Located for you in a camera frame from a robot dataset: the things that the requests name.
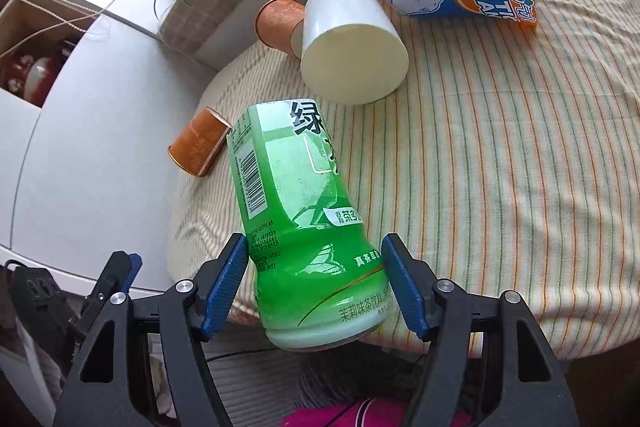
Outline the green tea cup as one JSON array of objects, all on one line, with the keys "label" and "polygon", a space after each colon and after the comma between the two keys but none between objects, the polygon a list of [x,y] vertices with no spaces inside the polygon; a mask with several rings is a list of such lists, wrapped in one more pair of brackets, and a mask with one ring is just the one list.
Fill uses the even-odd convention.
[{"label": "green tea cup", "polygon": [[390,286],[317,103],[250,106],[228,147],[269,340],[283,350],[314,351],[374,331],[390,309]]}]

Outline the brown paper cup left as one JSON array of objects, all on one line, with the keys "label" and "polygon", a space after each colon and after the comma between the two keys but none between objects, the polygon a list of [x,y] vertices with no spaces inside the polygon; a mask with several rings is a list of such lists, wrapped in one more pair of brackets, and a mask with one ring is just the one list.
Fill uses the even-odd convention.
[{"label": "brown paper cup left", "polygon": [[209,106],[202,108],[168,146],[168,156],[190,176],[203,178],[220,153],[231,124]]}]

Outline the brown paper cup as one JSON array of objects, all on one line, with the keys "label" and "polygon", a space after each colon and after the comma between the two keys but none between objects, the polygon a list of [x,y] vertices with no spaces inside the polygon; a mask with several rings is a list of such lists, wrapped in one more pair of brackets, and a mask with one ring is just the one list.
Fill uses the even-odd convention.
[{"label": "brown paper cup", "polygon": [[168,156],[190,176],[203,178],[220,153],[231,124],[209,106],[202,108],[168,146]]},{"label": "brown paper cup", "polygon": [[271,49],[302,58],[305,7],[296,0],[269,0],[258,11],[258,40]]}]

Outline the white plastic cup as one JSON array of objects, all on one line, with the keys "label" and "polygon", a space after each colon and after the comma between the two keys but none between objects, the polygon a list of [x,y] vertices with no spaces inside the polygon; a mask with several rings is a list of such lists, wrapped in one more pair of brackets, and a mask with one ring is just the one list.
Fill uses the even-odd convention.
[{"label": "white plastic cup", "polygon": [[363,105],[396,91],[408,51],[378,0],[307,0],[300,73],[322,100]]}]

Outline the brown paper cup centre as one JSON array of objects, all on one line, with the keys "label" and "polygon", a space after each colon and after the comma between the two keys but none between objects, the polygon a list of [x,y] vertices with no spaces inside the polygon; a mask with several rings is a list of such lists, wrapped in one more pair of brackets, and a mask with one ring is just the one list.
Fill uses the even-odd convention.
[{"label": "brown paper cup centre", "polygon": [[305,7],[296,0],[269,0],[258,11],[258,40],[271,49],[302,58]]}]

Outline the white cabinet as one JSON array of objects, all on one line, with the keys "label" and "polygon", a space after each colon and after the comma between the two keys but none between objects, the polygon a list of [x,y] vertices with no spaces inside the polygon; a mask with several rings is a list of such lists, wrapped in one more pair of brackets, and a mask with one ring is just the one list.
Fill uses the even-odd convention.
[{"label": "white cabinet", "polygon": [[78,35],[43,106],[1,97],[1,256],[85,294],[113,251],[137,294],[170,284],[168,145],[212,71],[156,38],[153,0],[1,0],[1,45]]}]

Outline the striped yellow table cloth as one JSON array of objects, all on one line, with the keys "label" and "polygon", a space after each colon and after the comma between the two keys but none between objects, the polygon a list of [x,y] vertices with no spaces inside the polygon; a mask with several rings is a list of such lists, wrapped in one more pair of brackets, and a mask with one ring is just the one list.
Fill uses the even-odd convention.
[{"label": "striped yellow table cloth", "polygon": [[320,113],[371,242],[518,291],[577,359],[639,337],[639,0],[536,3],[532,29],[395,16],[404,83]]}]

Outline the red white vase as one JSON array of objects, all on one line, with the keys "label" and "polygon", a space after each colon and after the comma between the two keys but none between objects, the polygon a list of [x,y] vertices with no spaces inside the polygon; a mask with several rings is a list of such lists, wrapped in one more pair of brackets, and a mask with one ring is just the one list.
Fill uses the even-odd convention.
[{"label": "red white vase", "polygon": [[41,107],[61,67],[61,62],[54,57],[35,58],[17,53],[3,67],[1,87],[27,103]]}]

